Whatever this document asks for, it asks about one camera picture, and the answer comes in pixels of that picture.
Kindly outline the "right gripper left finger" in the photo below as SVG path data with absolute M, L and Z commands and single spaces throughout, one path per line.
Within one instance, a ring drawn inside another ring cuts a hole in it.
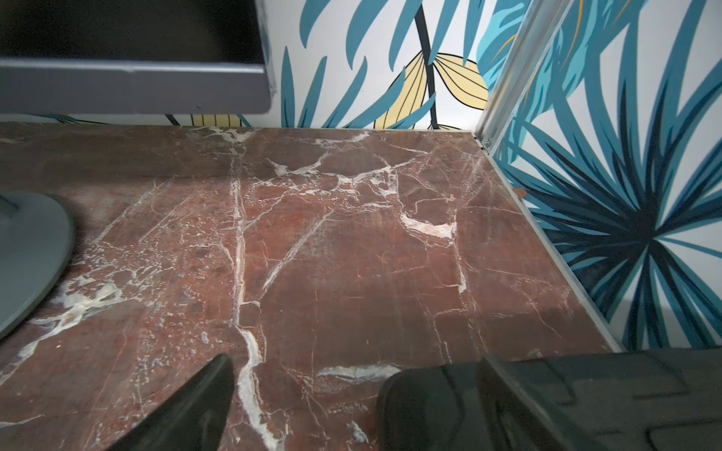
M 112 450 L 216 450 L 234 393 L 231 359 L 216 355 Z

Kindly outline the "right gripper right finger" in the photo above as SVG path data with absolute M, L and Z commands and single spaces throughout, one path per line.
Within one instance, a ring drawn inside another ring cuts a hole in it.
M 588 390 L 609 371 L 607 354 L 509 362 L 487 356 L 479 364 L 479 397 L 498 450 L 605 450 L 583 410 Z

